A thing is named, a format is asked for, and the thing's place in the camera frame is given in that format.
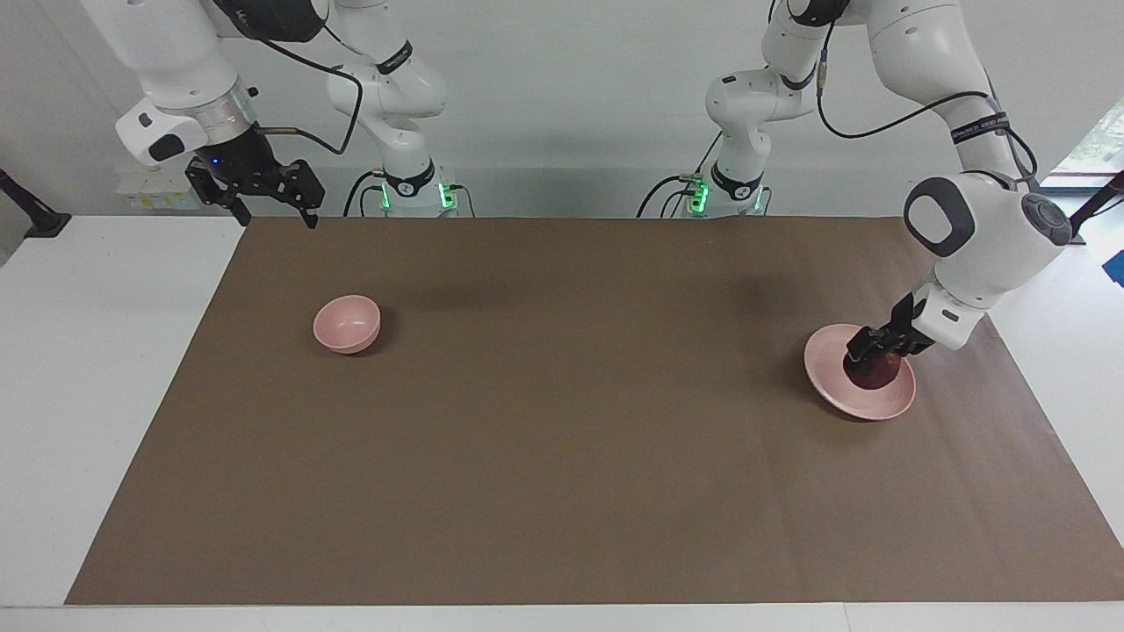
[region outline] window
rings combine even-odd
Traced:
[[[1124,100],[1116,103],[1053,175],[1115,175],[1124,170]]]

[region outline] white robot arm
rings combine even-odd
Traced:
[[[291,19],[272,35],[307,40],[319,31],[323,19],[308,0],[283,4]],[[305,161],[282,165],[274,159],[199,0],[82,0],[82,6],[144,89],[144,99],[117,123],[138,161],[157,165],[194,152],[187,175],[205,204],[229,209],[245,225],[250,211],[239,196],[269,196],[316,226],[324,188]]]
[[[852,341],[847,361],[858,367],[934,343],[960,349],[1004,294],[1057,259],[1071,229],[1061,209],[1026,192],[1007,116],[955,0],[779,0],[762,46],[769,65],[720,78],[707,93],[723,146],[703,173],[709,204],[686,215],[747,210],[771,146],[760,126],[816,109],[826,79],[824,42],[836,25],[865,25],[888,89],[923,106],[940,103],[931,109],[948,124],[963,168],[910,193],[906,224],[940,261],[889,324]]]
[[[455,197],[411,119],[441,114],[445,82],[414,56],[390,0],[334,1],[344,45],[371,60],[368,65],[343,66],[343,72],[363,87],[359,121],[382,155],[381,173],[389,184],[383,206],[399,215],[441,215],[455,206]],[[229,29],[224,24],[229,19],[243,35],[270,43],[308,42],[325,26],[328,0],[82,0],[82,4],[144,88],[145,98],[117,124],[118,135],[138,161],[157,165],[196,152],[187,174],[205,204],[228,208],[246,224],[250,213],[238,196],[265,195],[298,208],[315,227],[323,187],[305,161],[280,165],[266,139],[270,134],[307,133],[257,125],[234,66],[219,51],[215,24]],[[223,21],[212,22],[208,10]],[[348,115],[359,99],[356,82],[338,74],[328,80],[333,105]],[[342,153],[345,147],[346,141],[332,151]]]
[[[400,217],[439,216],[455,204],[447,192],[450,178],[430,157],[413,119],[434,117],[445,109],[445,80],[414,54],[391,0],[335,1],[347,47],[370,60],[342,70],[359,79],[368,96],[359,120],[382,156],[383,211]],[[329,76],[328,96],[339,111],[350,115],[356,87]]]

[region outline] pink plate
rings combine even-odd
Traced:
[[[860,328],[831,325],[816,332],[804,349],[804,368],[812,385],[832,406],[860,419],[892,419],[908,410],[917,396],[913,367],[908,360],[903,360],[898,377],[885,388],[864,390],[856,387],[843,371],[843,359],[846,343]]]
[[[312,320],[316,340],[344,355],[371,346],[381,327],[379,306],[365,296],[339,297],[325,305]]]

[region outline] white wall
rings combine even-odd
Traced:
[[[761,65],[768,0],[400,0],[418,54],[450,80],[452,101],[426,121],[439,160],[491,215],[634,213],[660,175],[698,162],[715,129],[710,80]],[[963,0],[977,48],[1021,134],[1053,166],[1124,94],[1118,0]],[[338,139],[346,118],[324,78],[256,43],[224,44],[262,94],[268,125]],[[300,46],[325,62],[350,54],[320,37]],[[836,126],[869,128],[910,110],[887,92],[864,29],[835,36],[826,106]],[[0,164],[73,213],[123,213],[115,169],[137,169],[112,121],[139,98],[133,75],[74,0],[0,2]],[[777,124],[768,183],[776,213],[896,215],[910,184],[957,169],[935,116],[869,141],[841,141],[808,117]],[[361,137],[345,157],[296,138],[338,213],[354,174],[378,163]],[[289,213],[272,202],[255,210]]]

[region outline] white table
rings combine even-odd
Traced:
[[[78,217],[0,269],[0,631],[1124,630],[1124,603],[64,608],[241,233]],[[1124,290],[1072,250],[995,320],[1121,538]]]

